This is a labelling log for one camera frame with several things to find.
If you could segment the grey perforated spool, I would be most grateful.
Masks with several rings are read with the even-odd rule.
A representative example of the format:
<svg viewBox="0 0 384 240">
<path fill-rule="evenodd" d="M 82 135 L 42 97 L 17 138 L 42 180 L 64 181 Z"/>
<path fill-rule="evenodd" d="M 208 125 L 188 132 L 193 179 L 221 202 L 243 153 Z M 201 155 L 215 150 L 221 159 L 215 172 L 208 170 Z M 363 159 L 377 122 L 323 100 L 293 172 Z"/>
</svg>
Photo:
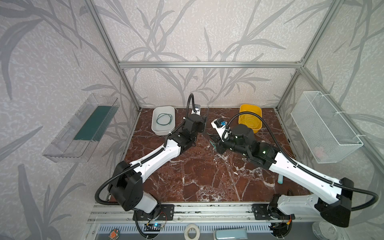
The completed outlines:
<svg viewBox="0 0 384 240">
<path fill-rule="evenodd" d="M 204 130 L 203 130 L 202 134 L 203 134 L 204 138 L 208 138 L 209 137 L 208 128 L 209 128 L 210 108 L 209 107 L 204 108 L 203 111 L 202 111 L 202 114 L 203 114 L 203 118 L 205 120 Z"/>
</svg>

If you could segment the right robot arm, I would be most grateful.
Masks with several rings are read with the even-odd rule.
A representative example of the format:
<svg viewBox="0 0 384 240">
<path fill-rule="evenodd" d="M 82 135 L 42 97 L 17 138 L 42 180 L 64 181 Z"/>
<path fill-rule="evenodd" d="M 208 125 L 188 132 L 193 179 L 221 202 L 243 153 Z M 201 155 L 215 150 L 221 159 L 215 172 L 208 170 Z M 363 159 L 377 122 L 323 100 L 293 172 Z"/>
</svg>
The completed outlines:
<svg viewBox="0 0 384 240">
<path fill-rule="evenodd" d="M 258 142 L 253 130 L 243 124 L 230 128 L 222 118 L 211 123 L 217 134 L 212 137 L 218 153 L 226 150 L 243 155 L 256 167 L 282 175 L 311 192 L 307 196 L 276 194 L 269 211 L 280 215 L 320 215 L 325 221 L 342 228 L 350 223 L 351 213 L 366 209 L 379 200 L 379 195 L 354 187 L 348 178 L 323 175 L 292 159 L 281 147 L 271 128 L 266 126 L 275 145 Z"/>
</svg>

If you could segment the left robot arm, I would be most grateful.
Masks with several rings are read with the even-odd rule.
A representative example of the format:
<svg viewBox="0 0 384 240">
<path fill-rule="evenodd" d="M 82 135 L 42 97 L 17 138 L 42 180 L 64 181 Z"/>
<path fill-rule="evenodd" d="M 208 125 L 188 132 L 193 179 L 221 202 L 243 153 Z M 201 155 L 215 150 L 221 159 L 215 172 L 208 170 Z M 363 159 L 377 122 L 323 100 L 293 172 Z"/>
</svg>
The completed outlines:
<svg viewBox="0 0 384 240">
<path fill-rule="evenodd" d="M 95 201 L 101 205 L 121 206 L 125 211 L 157 215 L 161 204 L 144 192 L 143 183 L 164 164 L 193 147 L 205 124 L 206 117 L 200 115 L 194 95 L 190 94 L 183 122 L 151 153 L 130 163 L 120 162 L 113 176 L 97 189 Z"/>
</svg>

